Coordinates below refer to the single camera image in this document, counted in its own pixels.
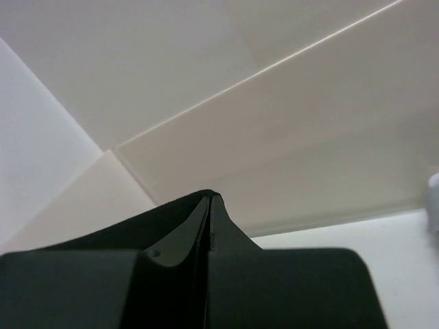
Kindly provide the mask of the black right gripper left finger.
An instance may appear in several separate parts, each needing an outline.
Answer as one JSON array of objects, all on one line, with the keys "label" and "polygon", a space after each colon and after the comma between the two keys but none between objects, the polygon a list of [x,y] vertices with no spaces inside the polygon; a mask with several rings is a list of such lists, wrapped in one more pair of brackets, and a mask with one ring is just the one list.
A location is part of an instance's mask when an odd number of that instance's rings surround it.
[{"label": "black right gripper left finger", "polygon": [[203,328],[209,198],[144,250],[137,265],[137,320],[144,328]]}]

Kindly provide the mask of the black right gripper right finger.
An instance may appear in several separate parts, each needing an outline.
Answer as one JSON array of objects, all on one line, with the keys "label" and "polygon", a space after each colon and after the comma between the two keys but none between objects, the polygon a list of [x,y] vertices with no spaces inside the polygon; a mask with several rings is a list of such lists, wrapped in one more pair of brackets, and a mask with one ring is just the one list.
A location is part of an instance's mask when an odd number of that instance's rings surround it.
[{"label": "black right gripper right finger", "polygon": [[233,223],[220,195],[211,200],[209,219],[209,328],[256,328],[262,249]]}]

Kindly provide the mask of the black tank top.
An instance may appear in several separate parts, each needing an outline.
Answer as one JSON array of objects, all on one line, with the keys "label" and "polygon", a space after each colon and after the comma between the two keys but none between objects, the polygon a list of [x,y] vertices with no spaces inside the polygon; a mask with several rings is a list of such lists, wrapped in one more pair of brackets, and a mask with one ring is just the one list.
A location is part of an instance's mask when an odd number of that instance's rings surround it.
[{"label": "black tank top", "polygon": [[43,249],[45,251],[145,250],[184,223],[204,198],[210,200],[216,195],[217,192],[208,189],[196,191],[102,230]]}]

